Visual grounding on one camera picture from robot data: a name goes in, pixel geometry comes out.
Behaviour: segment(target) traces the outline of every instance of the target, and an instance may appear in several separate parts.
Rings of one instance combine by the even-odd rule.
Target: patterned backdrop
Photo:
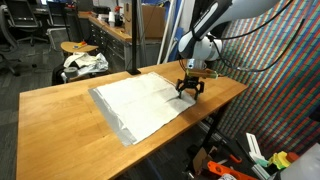
[[[229,25],[224,37],[259,27],[289,1],[253,19]],[[219,61],[215,69],[249,88],[229,106],[219,129],[230,137],[250,132],[273,151],[305,152],[320,140],[320,122],[309,118],[320,104],[320,8],[319,1],[293,3],[263,29],[243,38],[224,41],[222,56],[236,66],[260,69],[271,64],[285,49],[301,20],[305,23],[283,58],[262,73],[227,69]]]

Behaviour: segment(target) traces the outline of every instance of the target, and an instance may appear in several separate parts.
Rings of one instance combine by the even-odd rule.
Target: cardboard box
[[[165,8],[158,6],[142,5],[143,25],[145,38],[162,38],[165,28]],[[124,6],[125,32],[132,36],[132,5]]]

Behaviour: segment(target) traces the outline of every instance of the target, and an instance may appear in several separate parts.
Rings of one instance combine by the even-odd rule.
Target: white towel
[[[187,93],[179,93],[173,83],[156,73],[128,78],[97,88],[111,110],[136,138],[134,144],[150,136],[164,124],[195,104]]]

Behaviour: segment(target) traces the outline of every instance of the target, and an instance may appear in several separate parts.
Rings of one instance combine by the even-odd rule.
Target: cabinet
[[[101,52],[109,62],[109,71],[112,73],[131,69],[132,43],[131,37],[124,33],[122,28],[110,27],[107,23],[89,17],[92,40],[99,46]],[[140,58],[140,45],[137,45],[137,67],[155,65],[161,46],[161,39],[146,40],[146,62]]]

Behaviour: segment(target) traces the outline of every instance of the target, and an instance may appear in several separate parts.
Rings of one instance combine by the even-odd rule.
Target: wall
[[[248,32],[270,19],[288,1],[264,15],[231,23],[224,37]],[[294,1],[280,17],[244,38],[224,41],[223,57],[237,66],[263,68],[273,62],[294,35],[301,19],[306,22],[285,56],[262,73],[230,70],[219,61],[215,69],[249,88],[229,106],[219,129],[233,137],[250,132],[274,151],[303,153],[320,139],[320,123],[308,116],[320,104],[320,9],[315,1]]]

